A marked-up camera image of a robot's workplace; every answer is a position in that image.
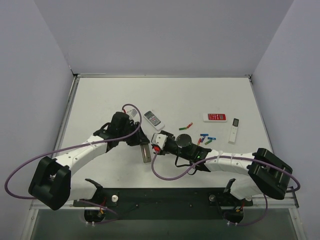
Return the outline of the beige remote control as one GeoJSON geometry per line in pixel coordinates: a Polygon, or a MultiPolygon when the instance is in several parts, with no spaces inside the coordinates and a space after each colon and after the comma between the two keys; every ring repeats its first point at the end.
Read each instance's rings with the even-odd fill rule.
{"type": "Polygon", "coordinates": [[[140,146],[140,149],[143,163],[150,163],[152,161],[150,146],[148,144],[143,144],[140,146]]]}

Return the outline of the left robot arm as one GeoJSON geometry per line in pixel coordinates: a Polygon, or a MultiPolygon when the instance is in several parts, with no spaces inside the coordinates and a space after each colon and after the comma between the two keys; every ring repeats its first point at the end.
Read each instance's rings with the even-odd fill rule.
{"type": "Polygon", "coordinates": [[[35,170],[28,188],[29,194],[50,207],[60,209],[67,201],[86,200],[90,205],[101,203],[103,187],[86,178],[73,180],[73,175],[95,158],[108,153],[119,142],[130,147],[149,144],[149,139],[140,127],[141,114],[131,109],[116,112],[111,122],[95,131],[81,147],[65,151],[55,158],[43,157],[35,170]]]}

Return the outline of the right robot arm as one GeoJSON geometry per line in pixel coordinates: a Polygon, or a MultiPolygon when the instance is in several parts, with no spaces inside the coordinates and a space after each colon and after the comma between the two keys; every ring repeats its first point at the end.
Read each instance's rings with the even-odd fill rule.
{"type": "Polygon", "coordinates": [[[203,172],[228,172],[243,175],[244,179],[231,179],[226,192],[238,200],[264,194],[283,200],[293,169],[266,148],[253,153],[226,153],[194,144],[188,134],[175,137],[161,131],[151,139],[156,155],[171,154],[176,160],[187,160],[185,173],[190,170],[203,172]]]}

